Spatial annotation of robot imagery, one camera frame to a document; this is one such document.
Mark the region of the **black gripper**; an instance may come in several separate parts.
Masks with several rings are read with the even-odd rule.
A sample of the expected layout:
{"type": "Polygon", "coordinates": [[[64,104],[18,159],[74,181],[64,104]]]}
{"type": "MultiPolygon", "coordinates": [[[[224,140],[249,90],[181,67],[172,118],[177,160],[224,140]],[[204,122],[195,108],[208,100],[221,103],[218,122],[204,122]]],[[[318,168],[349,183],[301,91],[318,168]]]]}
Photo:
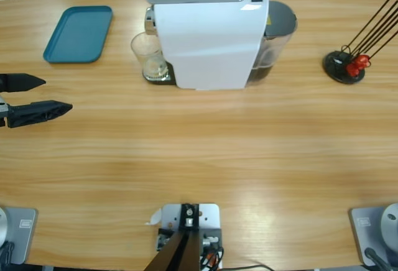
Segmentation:
{"type": "MultiPolygon", "coordinates": [[[[46,81],[26,73],[1,73],[0,92],[13,93],[32,90],[46,81]]],[[[20,106],[9,106],[0,96],[0,127],[16,128],[56,119],[73,108],[72,104],[60,101],[39,101],[20,106]]]]}

